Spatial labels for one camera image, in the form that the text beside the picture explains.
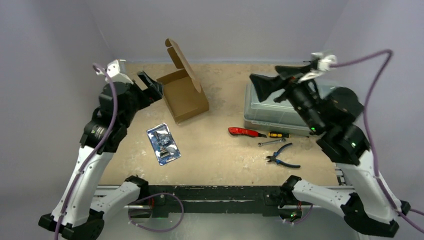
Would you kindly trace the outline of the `brown cardboard express box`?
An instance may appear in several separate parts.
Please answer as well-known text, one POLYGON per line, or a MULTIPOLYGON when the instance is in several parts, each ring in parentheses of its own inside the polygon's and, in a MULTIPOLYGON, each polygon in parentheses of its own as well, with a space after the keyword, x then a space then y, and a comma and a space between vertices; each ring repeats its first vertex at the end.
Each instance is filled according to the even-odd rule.
POLYGON ((165 46, 176 71, 159 77, 157 81, 163 85, 163 99, 173 120, 180 124, 207 112, 210 105, 180 46, 171 38, 165 40, 165 46))

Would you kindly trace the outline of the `red black utility knife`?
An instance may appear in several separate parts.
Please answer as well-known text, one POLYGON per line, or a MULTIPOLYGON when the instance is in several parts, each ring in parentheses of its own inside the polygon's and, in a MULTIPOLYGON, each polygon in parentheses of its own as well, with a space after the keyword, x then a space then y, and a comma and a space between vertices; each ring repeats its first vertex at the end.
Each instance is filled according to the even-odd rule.
POLYGON ((229 127, 228 132, 232 136, 247 136, 251 138, 267 138, 265 134, 262 134, 258 131, 241 128, 241 127, 229 127))

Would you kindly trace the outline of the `blue packaged item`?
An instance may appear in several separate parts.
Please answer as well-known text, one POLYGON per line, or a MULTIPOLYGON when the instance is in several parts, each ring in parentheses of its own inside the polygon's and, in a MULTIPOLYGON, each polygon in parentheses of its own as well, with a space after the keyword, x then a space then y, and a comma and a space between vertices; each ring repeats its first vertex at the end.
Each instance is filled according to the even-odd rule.
POLYGON ((166 123, 161 123, 146 131, 154 155, 160 166, 164 166, 182 155, 166 123))

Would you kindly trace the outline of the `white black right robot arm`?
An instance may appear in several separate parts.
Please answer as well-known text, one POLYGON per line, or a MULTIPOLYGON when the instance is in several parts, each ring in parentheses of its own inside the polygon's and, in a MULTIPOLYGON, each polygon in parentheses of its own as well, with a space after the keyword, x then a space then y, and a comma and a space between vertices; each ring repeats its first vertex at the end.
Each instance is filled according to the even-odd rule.
POLYGON ((337 86, 321 97, 314 79, 304 80, 306 67, 277 66, 277 75, 251 74, 250 80, 260 102, 281 91, 274 101, 288 101, 317 135, 322 152, 345 174, 354 187, 351 193, 309 183, 291 175, 281 186, 282 206, 308 202, 341 216, 355 231, 369 236, 392 238, 399 229, 397 218, 408 213, 411 206, 396 197, 388 198, 382 190, 384 182, 374 166, 371 144, 355 125, 364 106, 349 88, 337 86))

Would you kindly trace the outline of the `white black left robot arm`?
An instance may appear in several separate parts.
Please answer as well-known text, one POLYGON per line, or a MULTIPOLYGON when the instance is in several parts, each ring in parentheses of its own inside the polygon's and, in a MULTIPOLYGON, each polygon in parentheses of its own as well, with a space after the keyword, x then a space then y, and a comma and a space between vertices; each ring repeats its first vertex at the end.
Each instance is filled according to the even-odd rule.
POLYGON ((125 205, 138 205, 149 199, 148 182, 129 176, 116 190, 94 200, 99 181, 136 113, 163 97, 163 85, 145 72, 138 77, 146 85, 141 89, 133 80, 106 84, 99 94, 99 106, 93 111, 80 139, 78 158, 58 205, 40 217, 38 225, 67 240, 95 240, 105 223, 125 205))

